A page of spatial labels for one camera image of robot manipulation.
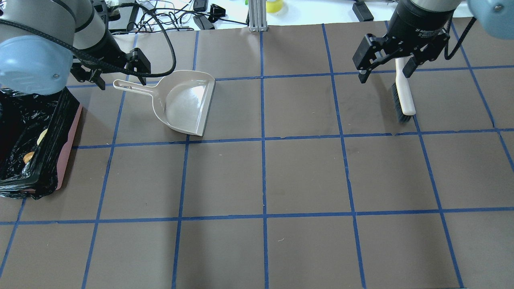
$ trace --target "dark bristles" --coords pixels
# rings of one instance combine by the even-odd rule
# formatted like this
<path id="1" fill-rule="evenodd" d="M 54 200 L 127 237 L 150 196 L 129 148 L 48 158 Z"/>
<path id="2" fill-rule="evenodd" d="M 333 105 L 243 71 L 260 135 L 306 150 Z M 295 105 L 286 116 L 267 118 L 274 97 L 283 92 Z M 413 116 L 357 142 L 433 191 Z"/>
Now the dark bristles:
<path id="1" fill-rule="evenodd" d="M 398 96 L 398 88 L 396 87 L 396 83 L 393 83 L 391 87 L 391 92 L 393 93 L 394 100 L 394 108 L 396 109 L 396 117 L 398 118 L 398 122 L 405 123 L 411 120 L 412 115 L 405 115 L 401 110 L 400 97 Z"/>

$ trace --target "brush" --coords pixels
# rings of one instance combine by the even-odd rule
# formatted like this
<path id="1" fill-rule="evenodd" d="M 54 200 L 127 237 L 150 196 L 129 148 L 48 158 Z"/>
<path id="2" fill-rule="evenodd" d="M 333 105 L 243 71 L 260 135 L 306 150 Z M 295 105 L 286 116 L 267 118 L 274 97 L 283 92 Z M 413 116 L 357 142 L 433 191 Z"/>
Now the brush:
<path id="1" fill-rule="evenodd" d="M 398 122 L 409 122 L 412 116 L 416 114 L 414 101 L 412 100 L 411 87 L 409 81 L 403 75 L 403 67 L 406 58 L 397 58 L 396 60 L 396 80 L 391 87 L 393 93 L 394 106 Z"/>

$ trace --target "yellow object in trash bin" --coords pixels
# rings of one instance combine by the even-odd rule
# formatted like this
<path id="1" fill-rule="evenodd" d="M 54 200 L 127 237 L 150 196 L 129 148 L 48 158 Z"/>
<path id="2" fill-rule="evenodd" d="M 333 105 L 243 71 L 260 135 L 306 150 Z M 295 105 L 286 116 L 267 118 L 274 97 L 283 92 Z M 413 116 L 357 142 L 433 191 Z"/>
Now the yellow object in trash bin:
<path id="1" fill-rule="evenodd" d="M 266 12 L 277 13 L 284 6 L 284 0 L 266 0 Z"/>

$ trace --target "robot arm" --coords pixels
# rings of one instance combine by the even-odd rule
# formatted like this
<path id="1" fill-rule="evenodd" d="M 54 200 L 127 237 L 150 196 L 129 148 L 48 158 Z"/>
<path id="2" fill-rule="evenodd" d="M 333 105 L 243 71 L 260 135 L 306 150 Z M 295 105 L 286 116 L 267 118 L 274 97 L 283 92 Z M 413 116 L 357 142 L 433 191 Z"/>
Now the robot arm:
<path id="1" fill-rule="evenodd" d="M 473 15 L 497 38 L 514 39 L 514 1 L 468 0 Z M 359 79 L 394 58 L 409 57 L 403 68 L 408 78 L 419 65 L 437 59 L 450 39 L 444 25 L 461 0 L 400 0 L 383 37 L 366 34 L 353 56 Z"/>
<path id="2" fill-rule="evenodd" d="M 43 32 L 115 67 L 150 72 L 150 64 L 135 48 L 124 53 L 97 14 L 90 0 L 8 1 L 0 18 Z M 25 93 L 52 94 L 60 91 L 71 72 L 79 81 L 105 89 L 101 73 L 116 70 L 84 59 L 73 63 L 68 49 L 30 31 L 0 23 L 0 83 Z"/>

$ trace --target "dustpan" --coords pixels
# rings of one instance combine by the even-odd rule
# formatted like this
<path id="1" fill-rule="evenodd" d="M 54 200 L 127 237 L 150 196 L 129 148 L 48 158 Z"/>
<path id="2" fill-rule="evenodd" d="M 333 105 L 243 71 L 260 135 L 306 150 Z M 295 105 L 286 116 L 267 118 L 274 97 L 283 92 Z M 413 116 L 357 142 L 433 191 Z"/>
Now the dustpan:
<path id="1" fill-rule="evenodd" d="M 216 80 L 207 73 L 177 70 L 163 77 L 155 86 L 115 80 L 122 91 L 152 97 L 157 118 L 181 133 L 203 136 Z"/>

